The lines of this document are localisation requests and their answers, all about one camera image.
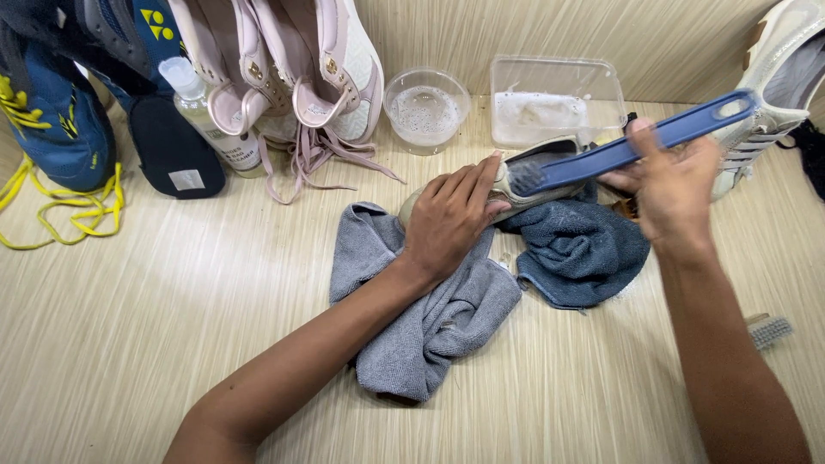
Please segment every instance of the bottle cap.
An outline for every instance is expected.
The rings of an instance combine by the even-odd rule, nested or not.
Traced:
[[[158,65],[158,71],[184,100],[196,100],[206,92],[206,83],[186,58],[176,56],[166,59]]]

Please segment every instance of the plastic bottle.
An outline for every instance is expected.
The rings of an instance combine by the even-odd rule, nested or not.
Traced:
[[[208,110],[207,99],[212,87],[198,76],[188,59],[179,56],[167,59],[158,66],[158,71],[175,89],[175,108],[229,167],[245,178],[263,175],[257,137],[251,131],[243,135],[227,135],[218,129]]]

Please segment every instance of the microfiber cloth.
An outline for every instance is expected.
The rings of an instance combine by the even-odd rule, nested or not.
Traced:
[[[619,293],[639,274],[650,243],[633,221],[596,203],[590,181],[573,198],[535,206],[498,223],[521,234],[527,251],[516,260],[554,308],[578,310]]]
[[[452,276],[412,303],[356,356],[358,382],[368,391],[427,401],[454,357],[482,347],[521,289],[506,269],[487,258],[488,227]],[[372,203],[346,207],[338,225],[329,300],[336,304],[378,275],[404,248],[398,218]]]

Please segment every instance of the foam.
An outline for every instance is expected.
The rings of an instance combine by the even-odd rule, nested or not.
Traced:
[[[534,144],[590,126],[587,102],[572,95],[540,92],[496,92],[493,139],[500,144]]]
[[[402,91],[389,110],[398,136],[424,147],[444,144],[464,119],[459,104],[449,93],[428,85]]]

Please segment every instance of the hand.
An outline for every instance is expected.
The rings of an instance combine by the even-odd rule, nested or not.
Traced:
[[[396,261],[423,277],[430,290],[455,272],[493,218],[512,207],[505,201],[487,203],[501,157],[496,151],[478,166],[432,179],[412,207],[404,251]]]
[[[642,161],[603,174],[599,180],[636,192],[639,225],[654,248],[711,244],[710,191],[722,151],[710,137],[679,150],[660,149],[653,122],[632,121],[628,139]]]

